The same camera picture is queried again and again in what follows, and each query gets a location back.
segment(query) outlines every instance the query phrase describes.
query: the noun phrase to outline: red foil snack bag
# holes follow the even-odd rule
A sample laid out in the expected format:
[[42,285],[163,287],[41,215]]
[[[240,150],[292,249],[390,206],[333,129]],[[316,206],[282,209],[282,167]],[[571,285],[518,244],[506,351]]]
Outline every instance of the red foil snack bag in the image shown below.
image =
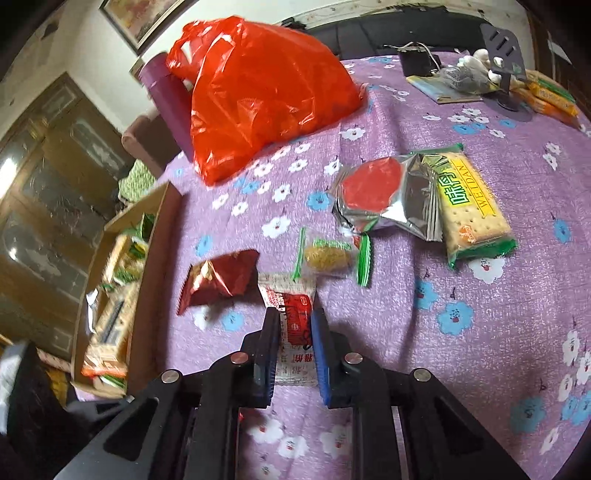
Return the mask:
[[191,265],[178,300],[177,315],[190,306],[244,295],[258,258],[256,250],[241,250]]

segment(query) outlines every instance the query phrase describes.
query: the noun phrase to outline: purple floral bedsheet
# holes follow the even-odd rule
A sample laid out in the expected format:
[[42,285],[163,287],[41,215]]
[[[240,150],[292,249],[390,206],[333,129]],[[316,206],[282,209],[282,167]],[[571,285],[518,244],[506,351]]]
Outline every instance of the purple floral bedsheet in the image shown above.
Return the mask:
[[[428,368],[532,479],[552,478],[591,414],[589,121],[578,131],[541,115],[514,122],[482,102],[437,105],[405,81],[396,58],[343,64],[369,93],[338,125],[270,147],[212,189],[183,155],[168,165],[160,182],[171,180],[184,202],[167,272],[164,366],[206,369],[263,320],[257,292],[223,304],[206,330],[198,328],[200,309],[177,316],[190,264],[256,248],[260,272],[291,271],[301,226],[335,228],[326,190],[342,165],[462,142],[511,224],[517,252],[450,271],[443,244],[380,231],[371,287],[326,280],[317,295],[357,351],[402,372]],[[270,408],[245,412],[239,477],[348,479],[349,422],[349,411],[323,408],[315,388],[276,387]]]

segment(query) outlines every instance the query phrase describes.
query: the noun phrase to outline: picture frame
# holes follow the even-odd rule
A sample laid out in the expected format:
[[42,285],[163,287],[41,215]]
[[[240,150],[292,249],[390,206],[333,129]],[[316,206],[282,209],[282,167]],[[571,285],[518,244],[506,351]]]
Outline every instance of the picture frame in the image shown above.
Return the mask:
[[99,10],[139,56],[196,1],[104,0]]

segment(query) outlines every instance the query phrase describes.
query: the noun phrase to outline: wall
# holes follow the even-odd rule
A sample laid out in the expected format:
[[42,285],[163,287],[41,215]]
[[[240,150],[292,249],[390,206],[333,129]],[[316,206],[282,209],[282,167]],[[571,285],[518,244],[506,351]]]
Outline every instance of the wall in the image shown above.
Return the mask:
[[[64,71],[84,91],[103,115],[119,130],[152,106],[145,89],[129,74],[134,52],[98,10],[102,0],[69,0],[63,7],[60,29],[48,64],[18,87],[12,106],[0,106],[0,136],[28,104]],[[296,17],[309,26],[356,17],[409,0],[199,0],[179,16],[142,55],[148,61],[170,49],[183,25],[196,19],[236,14],[248,20],[278,23]],[[516,0],[423,0],[445,4],[452,11],[479,15],[481,9],[493,24],[509,28],[519,38],[525,64],[533,66],[533,48],[525,11]]]
[[[60,7],[27,41],[0,83],[0,138],[45,88],[66,71],[70,47],[80,31],[78,19],[84,2]],[[56,32],[43,38],[47,24],[57,21]]]

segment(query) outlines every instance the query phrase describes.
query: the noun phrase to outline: blue flower pattern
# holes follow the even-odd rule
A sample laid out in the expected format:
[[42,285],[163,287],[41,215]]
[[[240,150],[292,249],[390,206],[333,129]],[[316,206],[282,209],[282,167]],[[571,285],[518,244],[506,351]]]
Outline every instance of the blue flower pattern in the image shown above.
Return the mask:
[[235,311],[230,311],[222,316],[222,325],[227,332],[237,332],[244,325],[244,315]]
[[570,228],[564,220],[557,218],[554,221],[554,236],[561,244],[570,241]]
[[562,411],[560,412],[560,420],[568,420],[570,417],[573,416],[574,411],[577,409],[577,404],[579,403],[579,399],[574,396],[569,396],[564,405],[562,406]]
[[502,120],[499,120],[499,123],[503,127],[507,127],[507,128],[515,128],[517,126],[513,120],[509,120],[508,118],[504,118]]
[[386,57],[373,57],[371,59],[368,59],[367,62],[368,63],[390,63],[390,62],[392,62],[392,59],[389,59]]
[[251,193],[256,192],[258,190],[258,187],[260,187],[260,186],[261,186],[261,182],[259,180],[250,181],[242,187],[241,192],[244,195],[249,195]]
[[472,326],[474,310],[462,301],[448,303],[445,310],[437,315],[439,329],[447,335],[458,336]]
[[332,206],[332,197],[326,192],[310,193],[306,205],[315,212],[323,212]]
[[207,255],[209,251],[212,249],[213,246],[213,239],[211,235],[203,235],[197,245],[195,246],[195,253],[198,257],[203,257]]
[[471,125],[454,125],[453,129],[462,135],[474,135],[476,130]]
[[246,182],[246,177],[244,177],[244,176],[238,177],[236,179],[236,181],[234,182],[233,187],[235,189],[241,189],[244,186],[245,182]]
[[587,422],[589,415],[591,415],[591,392],[587,392],[579,399],[570,421],[573,425],[579,426]]
[[534,433],[546,417],[541,397],[529,397],[511,407],[509,423],[513,433]]
[[429,281],[417,278],[414,289],[414,307],[419,310],[429,310],[437,301],[439,295],[433,289],[433,284]]

